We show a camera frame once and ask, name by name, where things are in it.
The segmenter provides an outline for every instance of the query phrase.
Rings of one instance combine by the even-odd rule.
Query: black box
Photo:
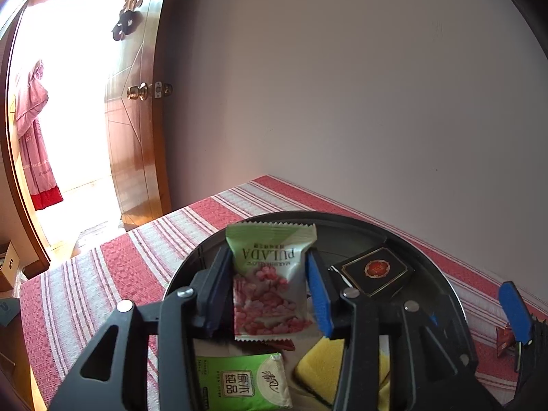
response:
[[[414,270],[387,247],[375,247],[330,267],[341,277],[340,288],[353,287],[375,299],[391,299]]]

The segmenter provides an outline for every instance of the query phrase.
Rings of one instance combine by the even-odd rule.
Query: yellow sponge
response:
[[[335,401],[344,340],[322,338],[295,367],[295,377],[329,404]],[[390,409],[390,358],[379,352],[379,411]]]

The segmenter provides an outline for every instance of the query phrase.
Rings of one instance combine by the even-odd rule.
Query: white packet with pink pattern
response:
[[[316,237],[314,224],[239,222],[226,228],[234,255],[236,340],[286,340],[310,326],[305,253]]]

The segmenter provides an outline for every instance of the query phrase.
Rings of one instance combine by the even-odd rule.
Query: red striped tablecloth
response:
[[[359,211],[272,176],[263,176],[177,210],[21,287],[21,315],[29,360],[46,403],[91,336],[121,299],[145,304],[162,298],[190,251],[227,224],[281,210],[318,210],[383,226],[428,255],[445,273],[464,306],[480,358],[477,377],[501,401],[513,397],[513,357],[497,359],[495,327],[504,327],[497,302],[500,280]],[[548,306],[524,294],[532,313]],[[157,405],[155,344],[149,348],[149,402]]]

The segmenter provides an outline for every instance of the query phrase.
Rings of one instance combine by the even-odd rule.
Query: black round tray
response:
[[[409,242],[369,222],[317,211],[281,211],[245,221],[316,224],[318,239],[314,246],[328,266],[384,243],[415,270],[409,282],[391,302],[403,304],[407,300],[415,300],[428,314],[439,311],[440,304],[443,303],[443,321],[448,327],[444,329],[445,334],[457,345],[459,351],[468,355],[468,366],[475,371],[475,346],[457,294],[438,267]],[[165,295],[189,285],[197,271],[208,268],[224,242],[224,229],[201,242],[181,264]]]

